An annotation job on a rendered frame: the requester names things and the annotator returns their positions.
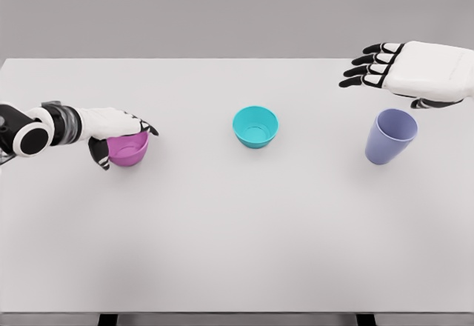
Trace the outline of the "teal bowl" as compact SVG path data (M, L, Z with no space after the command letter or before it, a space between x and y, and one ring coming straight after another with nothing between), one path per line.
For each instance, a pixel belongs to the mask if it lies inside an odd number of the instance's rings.
M254 105L244 107L234 115L232 128L244 146L259 149L276 137L279 121L273 111Z

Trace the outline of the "pink bowl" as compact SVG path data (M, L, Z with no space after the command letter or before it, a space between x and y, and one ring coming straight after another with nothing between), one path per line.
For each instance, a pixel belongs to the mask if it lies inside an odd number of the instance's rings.
M131 167L138 164L147 152L148 142L149 134L147 132L108 138L110 161L120 167Z

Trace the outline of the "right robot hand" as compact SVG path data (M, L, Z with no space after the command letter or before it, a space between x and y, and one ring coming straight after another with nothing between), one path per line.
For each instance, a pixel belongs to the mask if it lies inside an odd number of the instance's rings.
M463 56L470 49L421 41L382 42L351 61L339 87L375 87L411 98L412 109L444 108L464 97Z

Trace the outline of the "lavender cup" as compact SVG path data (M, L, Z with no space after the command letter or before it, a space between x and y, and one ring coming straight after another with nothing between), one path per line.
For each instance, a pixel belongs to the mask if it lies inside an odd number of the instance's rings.
M387 164L417 136L418 123L407 112L395 108L381 111L367 138L365 156L373 164Z

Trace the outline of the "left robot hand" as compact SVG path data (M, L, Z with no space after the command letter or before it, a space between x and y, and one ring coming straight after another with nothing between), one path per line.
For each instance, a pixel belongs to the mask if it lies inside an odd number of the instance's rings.
M83 112L80 138L87 141L93 161L102 170L109 170L112 164L109 158L108 138L132 136L142 132L147 132L149 136L158 135L154 126L123 110L109 107Z

